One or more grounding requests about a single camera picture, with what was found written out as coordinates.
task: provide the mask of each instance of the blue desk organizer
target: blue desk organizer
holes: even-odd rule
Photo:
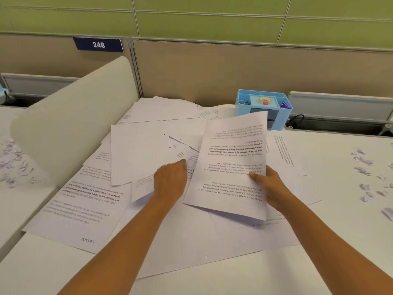
[[[259,103],[258,98],[261,96],[270,97],[272,102],[269,104]],[[236,116],[262,111],[268,112],[268,129],[283,130],[292,111],[292,105],[283,93],[254,90],[237,91]]]

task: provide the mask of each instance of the blue sign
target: blue sign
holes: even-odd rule
[[[109,51],[124,53],[120,39],[73,37],[80,51]]]

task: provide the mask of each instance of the beige partition panel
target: beige partition panel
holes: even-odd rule
[[[393,53],[134,41],[143,95],[234,103],[238,89],[393,97]]]
[[[83,77],[120,56],[132,65],[128,42],[122,43],[124,53],[80,51],[72,37],[4,34],[0,35],[0,72]]]

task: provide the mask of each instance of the desk surface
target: desk surface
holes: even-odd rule
[[[296,151],[316,163],[315,191],[323,199],[312,210],[338,235],[393,276],[393,222],[381,213],[388,197],[364,203],[360,183],[377,183],[353,169],[351,152],[361,148],[393,178],[393,139],[286,131]],[[56,294],[92,258],[91,253],[25,234],[0,263],[0,292]],[[262,251],[135,282],[132,294],[330,294],[301,246]]]
[[[12,118],[23,108],[0,106],[0,142],[9,138]],[[6,170],[0,170],[0,178]],[[22,237],[21,228],[39,211],[55,187],[40,182],[43,176],[39,169],[34,171],[37,183],[29,186],[8,188],[0,184],[0,261]]]

